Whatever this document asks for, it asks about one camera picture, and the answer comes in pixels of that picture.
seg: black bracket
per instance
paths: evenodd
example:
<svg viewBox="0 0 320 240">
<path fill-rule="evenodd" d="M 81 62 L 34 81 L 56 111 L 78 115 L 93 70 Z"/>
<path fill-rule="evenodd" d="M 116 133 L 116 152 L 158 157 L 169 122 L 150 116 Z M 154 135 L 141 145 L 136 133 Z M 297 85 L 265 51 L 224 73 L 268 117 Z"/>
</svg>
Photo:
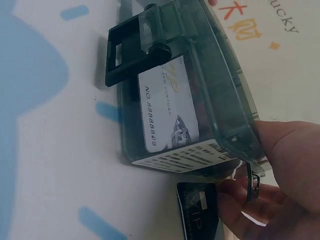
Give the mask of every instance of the black bracket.
<svg viewBox="0 0 320 240">
<path fill-rule="evenodd" d="M 118 49 L 120 50 L 121 63 L 116 65 Z M 133 16 L 109 30 L 105 84 L 111 87 L 147 70 L 161 66 L 169 62 L 171 58 L 171 49 L 164 43 L 153 44 L 148 49 L 148 53 L 141 49 L 139 16 Z"/>
</svg>

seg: metal clip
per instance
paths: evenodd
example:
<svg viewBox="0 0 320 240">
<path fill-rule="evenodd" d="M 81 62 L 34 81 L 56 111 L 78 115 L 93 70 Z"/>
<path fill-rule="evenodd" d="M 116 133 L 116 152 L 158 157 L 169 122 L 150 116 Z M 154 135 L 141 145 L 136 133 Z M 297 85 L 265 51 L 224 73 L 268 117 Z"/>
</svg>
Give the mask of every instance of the metal clip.
<svg viewBox="0 0 320 240">
<path fill-rule="evenodd" d="M 247 196 L 246 200 L 251 202 L 254 199 L 259 197 L 260 191 L 260 176 L 252 171 L 251 165 L 249 162 L 246 162 L 246 169 L 248 175 L 248 189 L 247 189 Z"/>
</svg>

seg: black vip card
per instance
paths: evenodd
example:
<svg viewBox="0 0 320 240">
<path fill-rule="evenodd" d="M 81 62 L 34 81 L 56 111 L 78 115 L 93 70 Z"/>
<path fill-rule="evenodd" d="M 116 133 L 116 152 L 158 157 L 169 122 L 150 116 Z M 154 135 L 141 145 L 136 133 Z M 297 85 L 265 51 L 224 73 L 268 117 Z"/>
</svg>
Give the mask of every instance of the black vip card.
<svg viewBox="0 0 320 240">
<path fill-rule="evenodd" d="M 216 185 L 181 182 L 176 190 L 185 240 L 223 240 Z"/>
</svg>

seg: vip card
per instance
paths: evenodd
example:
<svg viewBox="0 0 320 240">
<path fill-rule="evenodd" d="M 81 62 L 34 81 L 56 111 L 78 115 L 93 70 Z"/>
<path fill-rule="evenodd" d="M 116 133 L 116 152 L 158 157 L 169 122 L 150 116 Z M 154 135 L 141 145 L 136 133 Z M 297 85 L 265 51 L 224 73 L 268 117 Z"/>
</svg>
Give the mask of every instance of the vip card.
<svg viewBox="0 0 320 240">
<path fill-rule="evenodd" d="M 145 148 L 150 153 L 199 140 L 184 57 L 139 74 Z"/>
<path fill-rule="evenodd" d="M 223 240 L 214 183 L 181 182 L 176 187 L 185 240 Z"/>
</svg>

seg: hand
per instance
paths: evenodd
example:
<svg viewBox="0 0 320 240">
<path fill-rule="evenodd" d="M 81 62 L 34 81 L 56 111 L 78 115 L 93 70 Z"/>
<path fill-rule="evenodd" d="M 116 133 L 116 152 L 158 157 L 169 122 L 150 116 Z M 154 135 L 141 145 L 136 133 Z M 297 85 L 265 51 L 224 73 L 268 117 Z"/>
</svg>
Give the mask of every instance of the hand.
<svg viewBox="0 0 320 240">
<path fill-rule="evenodd" d="M 222 221 L 242 240 L 320 239 L 320 125 L 258 121 L 256 126 L 279 187 L 262 184 L 259 198 L 246 202 L 246 178 L 224 181 L 218 194 Z"/>
</svg>

